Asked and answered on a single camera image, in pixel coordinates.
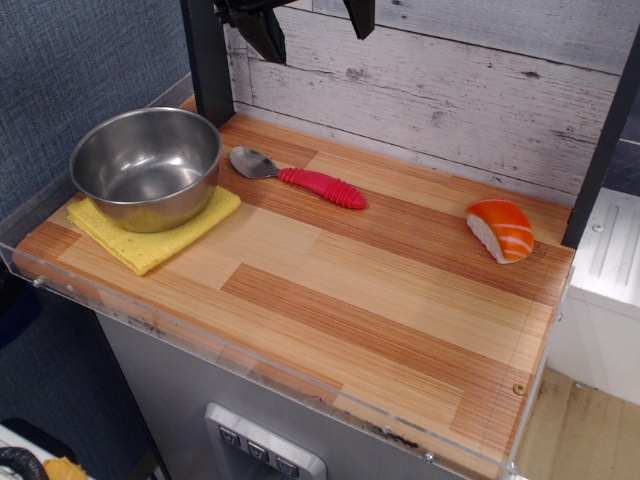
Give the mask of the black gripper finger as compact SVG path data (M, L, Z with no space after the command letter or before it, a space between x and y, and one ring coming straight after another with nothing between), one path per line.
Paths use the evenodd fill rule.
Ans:
M285 36L274 9L284 1L220 1L219 19L238 30L264 60L286 63Z
M344 0L356 36L366 39L375 29L375 0Z

